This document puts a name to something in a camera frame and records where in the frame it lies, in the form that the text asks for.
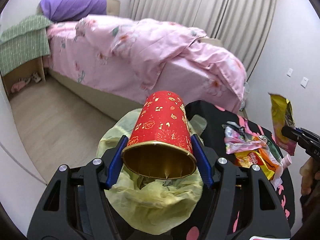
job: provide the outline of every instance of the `curtain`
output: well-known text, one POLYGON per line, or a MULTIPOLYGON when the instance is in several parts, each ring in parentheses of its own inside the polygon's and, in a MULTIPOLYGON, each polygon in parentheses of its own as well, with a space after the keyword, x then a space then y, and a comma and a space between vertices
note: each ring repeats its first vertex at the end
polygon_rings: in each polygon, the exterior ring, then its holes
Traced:
POLYGON ((132 0, 131 18, 198 27, 244 64, 248 77, 268 36, 276 0, 132 0))
POLYGON ((212 33, 244 64, 254 69, 271 27, 276 0, 229 0, 220 28, 212 33))
POLYGON ((194 24, 201 0, 132 0, 131 19, 153 18, 177 22, 187 27, 194 24))

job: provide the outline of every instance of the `pink bottle cap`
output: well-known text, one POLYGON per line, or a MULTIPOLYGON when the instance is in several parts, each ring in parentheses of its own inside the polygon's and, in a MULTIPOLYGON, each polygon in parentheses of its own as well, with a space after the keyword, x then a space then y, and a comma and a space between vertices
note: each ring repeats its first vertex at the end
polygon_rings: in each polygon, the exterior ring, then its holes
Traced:
POLYGON ((287 154, 283 159, 282 159, 282 165, 283 169, 285 170, 288 166, 292 164, 292 159, 289 154, 287 154))

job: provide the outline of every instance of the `yellow snack wrapper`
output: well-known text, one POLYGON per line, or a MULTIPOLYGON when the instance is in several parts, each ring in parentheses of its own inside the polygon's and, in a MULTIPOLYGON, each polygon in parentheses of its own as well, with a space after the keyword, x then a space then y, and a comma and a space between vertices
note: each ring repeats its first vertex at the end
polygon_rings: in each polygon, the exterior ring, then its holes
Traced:
POLYGON ((281 95, 269 94, 271 98, 271 113, 272 123, 275 131, 276 144, 284 149, 291 156, 294 156, 294 151, 297 143, 282 135, 281 130, 286 125, 295 128, 291 102, 281 95))
POLYGON ((238 152, 238 153, 235 153, 235 157, 237 159, 235 165, 237 166, 250 168, 250 166, 253 164, 259 165, 263 173, 265 174, 265 176, 268 178, 268 180, 271 180, 275 174, 274 171, 268 168, 268 165, 266 164, 266 162, 261 157, 258 151, 253 150, 253 151, 238 152))

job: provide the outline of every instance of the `light switch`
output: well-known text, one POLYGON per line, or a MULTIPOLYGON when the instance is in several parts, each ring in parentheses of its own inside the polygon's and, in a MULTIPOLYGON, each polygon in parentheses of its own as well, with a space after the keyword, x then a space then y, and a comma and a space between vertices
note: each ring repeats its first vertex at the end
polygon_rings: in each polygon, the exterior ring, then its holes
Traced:
POLYGON ((302 85, 304 88, 306 88, 307 84, 308 84, 308 79, 306 77, 303 77, 300 85, 302 85))
POLYGON ((288 70, 288 72, 287 72, 287 75, 288 75, 289 77, 291 77, 292 72, 293 72, 293 69, 292 69, 292 68, 289 68, 289 70, 288 70))

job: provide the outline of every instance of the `human hand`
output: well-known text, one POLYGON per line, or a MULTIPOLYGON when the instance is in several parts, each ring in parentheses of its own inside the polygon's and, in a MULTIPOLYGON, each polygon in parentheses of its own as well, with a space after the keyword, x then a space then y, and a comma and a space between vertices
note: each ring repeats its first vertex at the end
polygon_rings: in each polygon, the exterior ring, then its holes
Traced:
POLYGON ((320 162, 310 157, 307 162, 300 168, 301 181, 301 195, 309 195, 313 179, 320 180, 320 162))

